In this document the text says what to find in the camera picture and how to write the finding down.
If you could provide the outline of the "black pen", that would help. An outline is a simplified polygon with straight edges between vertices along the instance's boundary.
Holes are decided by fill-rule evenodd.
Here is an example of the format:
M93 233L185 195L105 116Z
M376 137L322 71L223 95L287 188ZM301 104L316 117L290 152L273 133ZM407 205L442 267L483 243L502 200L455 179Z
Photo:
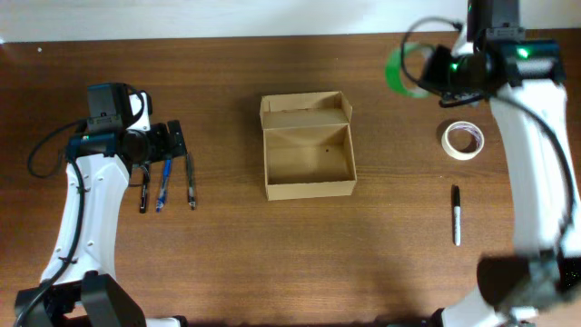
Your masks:
M148 200L149 200L149 183L151 181L151 176L149 172L150 166L145 164L142 166L143 171L143 181L141 187L141 197L140 197L140 207L139 213L146 213L148 208Z

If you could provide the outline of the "beige masking tape roll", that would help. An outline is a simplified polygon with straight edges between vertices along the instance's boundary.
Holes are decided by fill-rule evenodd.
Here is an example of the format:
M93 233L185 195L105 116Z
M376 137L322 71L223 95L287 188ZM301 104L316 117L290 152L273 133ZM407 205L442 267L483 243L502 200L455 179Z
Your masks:
M441 146L453 159L468 161L483 150L485 137L479 127L466 121L450 124L441 135Z

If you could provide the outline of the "green tape roll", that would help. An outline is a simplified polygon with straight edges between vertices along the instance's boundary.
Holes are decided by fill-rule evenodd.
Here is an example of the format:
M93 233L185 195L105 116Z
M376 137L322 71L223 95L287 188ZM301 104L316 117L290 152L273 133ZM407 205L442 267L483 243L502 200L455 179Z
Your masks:
M403 48L394 50L386 62L384 74L387 86L390 90L397 94L407 96L409 98L421 99L427 98L429 92L419 86L406 86L404 83L404 74L402 68L402 60L407 59L413 54L422 54L424 59L429 59L435 52L433 45L406 43Z

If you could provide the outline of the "black white marker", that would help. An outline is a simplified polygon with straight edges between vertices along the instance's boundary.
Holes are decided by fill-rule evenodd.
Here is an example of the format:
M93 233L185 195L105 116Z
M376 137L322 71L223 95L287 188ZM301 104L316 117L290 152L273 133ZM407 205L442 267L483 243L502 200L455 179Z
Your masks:
M461 200L460 190L457 185L452 187L452 214L453 214L453 242L461 245Z

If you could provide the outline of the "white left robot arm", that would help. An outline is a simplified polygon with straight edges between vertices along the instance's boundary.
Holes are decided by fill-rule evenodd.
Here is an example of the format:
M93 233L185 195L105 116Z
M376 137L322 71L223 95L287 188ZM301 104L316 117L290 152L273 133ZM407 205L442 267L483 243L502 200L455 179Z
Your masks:
M64 151L67 196L57 241L37 287L15 300L17 326L185 326L181 315L148 318L116 281L121 203L134 168L186 154L178 121L150 127L75 122Z

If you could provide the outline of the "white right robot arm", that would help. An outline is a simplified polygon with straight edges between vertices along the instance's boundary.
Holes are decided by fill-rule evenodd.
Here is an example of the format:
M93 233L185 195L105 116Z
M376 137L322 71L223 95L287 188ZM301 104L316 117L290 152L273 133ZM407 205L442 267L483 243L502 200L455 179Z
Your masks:
M463 300L432 326L519 325L580 294L580 195L566 133L565 72L558 44L507 25L461 26L439 47L419 85L442 97L485 99L505 148L515 213L511 256L488 256Z

